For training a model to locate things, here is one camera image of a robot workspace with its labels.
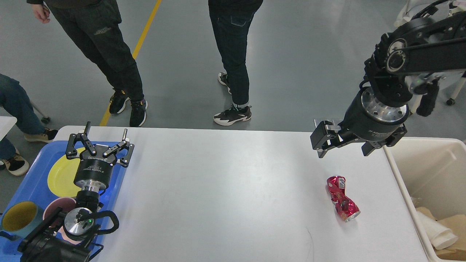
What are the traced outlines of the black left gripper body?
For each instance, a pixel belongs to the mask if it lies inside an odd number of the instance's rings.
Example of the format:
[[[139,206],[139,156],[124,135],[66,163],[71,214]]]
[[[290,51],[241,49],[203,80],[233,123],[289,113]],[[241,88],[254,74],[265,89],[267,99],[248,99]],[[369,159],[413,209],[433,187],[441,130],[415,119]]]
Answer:
[[[74,184],[79,187],[84,186],[87,180],[99,182],[99,190],[108,188],[111,181],[111,175],[114,165],[117,161],[115,153],[109,154],[107,157],[103,153],[109,149],[109,146],[94,146],[96,156],[85,149],[80,153],[80,163],[74,179]]]

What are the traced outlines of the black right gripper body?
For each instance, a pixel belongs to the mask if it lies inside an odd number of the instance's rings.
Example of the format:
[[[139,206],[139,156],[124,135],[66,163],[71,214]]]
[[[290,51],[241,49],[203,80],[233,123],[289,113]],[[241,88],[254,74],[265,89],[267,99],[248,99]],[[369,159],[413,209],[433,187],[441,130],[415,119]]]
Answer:
[[[395,132],[408,116],[408,105],[386,106],[376,98],[372,89],[362,89],[340,123],[340,136],[349,139],[355,135],[366,141],[382,141]]]

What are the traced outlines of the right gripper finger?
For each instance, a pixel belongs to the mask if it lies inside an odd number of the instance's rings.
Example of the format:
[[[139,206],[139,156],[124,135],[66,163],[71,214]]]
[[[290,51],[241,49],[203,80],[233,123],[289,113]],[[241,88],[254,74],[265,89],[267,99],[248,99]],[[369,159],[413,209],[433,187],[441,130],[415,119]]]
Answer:
[[[396,129],[388,138],[381,141],[366,141],[361,149],[364,156],[370,155],[375,149],[380,149],[382,146],[392,147],[398,141],[403,138],[407,133],[405,124],[402,124],[398,129]]]
[[[340,126],[337,120],[315,120],[315,124],[316,129],[310,135],[310,140],[320,159],[333,148],[364,142],[353,132]]]

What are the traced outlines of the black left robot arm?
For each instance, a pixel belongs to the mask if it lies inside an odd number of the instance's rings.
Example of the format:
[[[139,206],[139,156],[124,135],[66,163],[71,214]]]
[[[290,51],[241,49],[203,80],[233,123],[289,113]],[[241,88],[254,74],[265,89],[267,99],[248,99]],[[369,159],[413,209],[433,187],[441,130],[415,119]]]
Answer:
[[[45,216],[20,242],[20,261],[88,262],[103,250],[96,237],[118,229],[116,214],[100,197],[118,194],[111,185],[113,169],[118,165],[128,167],[134,145],[126,136],[127,129],[115,145],[94,144],[88,139],[90,128],[88,122],[83,131],[70,134],[65,150],[65,157],[78,164],[71,172],[72,182],[78,187],[75,205],[70,211],[56,207]]]

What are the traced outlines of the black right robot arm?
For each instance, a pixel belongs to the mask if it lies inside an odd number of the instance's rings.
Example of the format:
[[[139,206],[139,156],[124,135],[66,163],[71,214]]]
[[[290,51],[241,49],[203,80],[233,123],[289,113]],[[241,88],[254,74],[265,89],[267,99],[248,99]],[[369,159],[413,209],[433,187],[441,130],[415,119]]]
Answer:
[[[327,151],[363,143],[368,156],[382,146],[394,146],[405,134],[408,103],[421,95],[416,112],[429,116],[437,99],[439,80],[449,71],[465,71],[465,1],[451,0],[450,14],[433,20],[436,0],[382,35],[365,61],[359,92],[339,124],[324,120],[310,136],[312,148],[323,158]]]

